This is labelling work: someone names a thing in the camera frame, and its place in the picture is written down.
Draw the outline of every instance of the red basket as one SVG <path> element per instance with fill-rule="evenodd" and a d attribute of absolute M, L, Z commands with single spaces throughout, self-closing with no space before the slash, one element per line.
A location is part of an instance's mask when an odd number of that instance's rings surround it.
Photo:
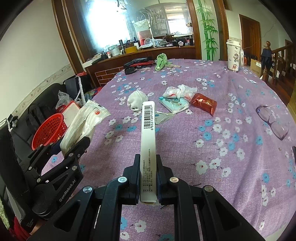
<path fill-rule="evenodd" d="M 64 116 L 57 113 L 49 117 L 38 128 L 32 141 L 32 149 L 35 150 L 41 144 L 47 145 L 59 140 L 66 132 L 67 126 L 64 122 Z"/>

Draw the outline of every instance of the wire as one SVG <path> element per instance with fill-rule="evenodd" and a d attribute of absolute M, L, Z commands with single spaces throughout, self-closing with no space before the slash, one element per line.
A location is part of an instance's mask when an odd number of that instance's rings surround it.
<path fill-rule="evenodd" d="M 271 29 L 270 29 L 269 31 L 267 31 L 267 32 L 265 33 L 265 35 L 259 39 L 259 41 L 260 41 L 262 38 L 264 38 L 264 37 L 266 36 L 266 34 L 267 34 L 268 32 L 270 32 L 270 31 L 273 29 L 273 27 L 275 26 L 275 24 L 276 24 L 276 22 L 272 25 Z M 251 48 L 251 47 L 253 47 L 257 42 L 255 42 L 255 43 L 254 43 L 252 46 L 250 46 L 250 47 L 246 47 L 246 48 L 244 48 L 244 50 L 247 49 L 247 48 Z"/>

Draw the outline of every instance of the red snack package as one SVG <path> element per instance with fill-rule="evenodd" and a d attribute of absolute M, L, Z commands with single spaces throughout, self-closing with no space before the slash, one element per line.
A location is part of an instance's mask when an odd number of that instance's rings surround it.
<path fill-rule="evenodd" d="M 214 112 L 216 110 L 217 107 L 217 102 L 200 94 L 200 93 L 196 93 L 191 102 L 192 105 L 208 112 L 211 114 L 211 116 L 214 115 Z"/>

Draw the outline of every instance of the black bag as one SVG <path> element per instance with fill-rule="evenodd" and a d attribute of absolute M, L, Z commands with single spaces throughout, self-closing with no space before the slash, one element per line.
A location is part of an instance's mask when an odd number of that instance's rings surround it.
<path fill-rule="evenodd" d="M 80 79 L 81 79 L 83 93 L 90 91 L 92 87 L 90 84 L 91 80 L 89 75 L 80 76 Z M 67 94 L 74 100 L 77 97 L 78 92 L 80 90 L 78 77 L 64 80 L 63 84 L 66 84 Z"/>
<path fill-rule="evenodd" d="M 41 124 L 53 114 L 54 112 L 46 105 L 30 105 L 29 114 L 26 117 L 26 123 L 30 132 L 35 135 Z"/>

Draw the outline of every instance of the silver screw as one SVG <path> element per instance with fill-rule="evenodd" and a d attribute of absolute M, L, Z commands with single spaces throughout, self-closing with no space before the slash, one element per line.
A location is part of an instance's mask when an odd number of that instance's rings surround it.
<path fill-rule="evenodd" d="M 126 177 L 119 177 L 117 179 L 117 181 L 119 181 L 120 183 L 125 183 L 128 179 Z"/>
<path fill-rule="evenodd" d="M 91 191 L 92 191 L 92 187 L 90 187 L 90 186 L 86 186 L 83 188 L 83 192 L 85 192 L 85 193 L 89 193 Z"/>
<path fill-rule="evenodd" d="M 214 190 L 214 188 L 212 186 L 210 186 L 210 185 L 207 185 L 207 186 L 205 186 L 205 190 L 207 192 L 212 192 Z"/>
<path fill-rule="evenodd" d="M 179 178 L 177 178 L 177 177 L 171 177 L 171 178 L 170 178 L 170 181 L 171 181 L 172 183 L 177 183 L 177 182 L 179 181 Z"/>

